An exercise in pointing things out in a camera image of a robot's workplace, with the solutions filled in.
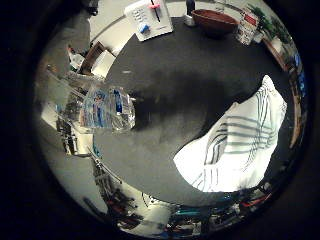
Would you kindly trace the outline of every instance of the desk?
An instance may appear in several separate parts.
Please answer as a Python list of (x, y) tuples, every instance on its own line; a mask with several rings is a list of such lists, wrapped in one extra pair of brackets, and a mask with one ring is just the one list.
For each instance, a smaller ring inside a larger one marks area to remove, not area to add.
[(163, 201), (200, 206), (224, 193), (203, 193), (179, 174), (173, 157), (202, 136), (234, 102), (252, 96), (268, 74), (288, 103), (266, 178), (271, 178), (289, 150), (293, 102), (289, 78), (263, 45), (244, 46), (234, 35), (206, 37), (173, 19), (174, 32), (145, 42), (132, 36), (115, 59), (106, 89), (118, 85), (133, 97), (136, 127), (125, 134), (95, 136), (104, 163), (125, 182)]

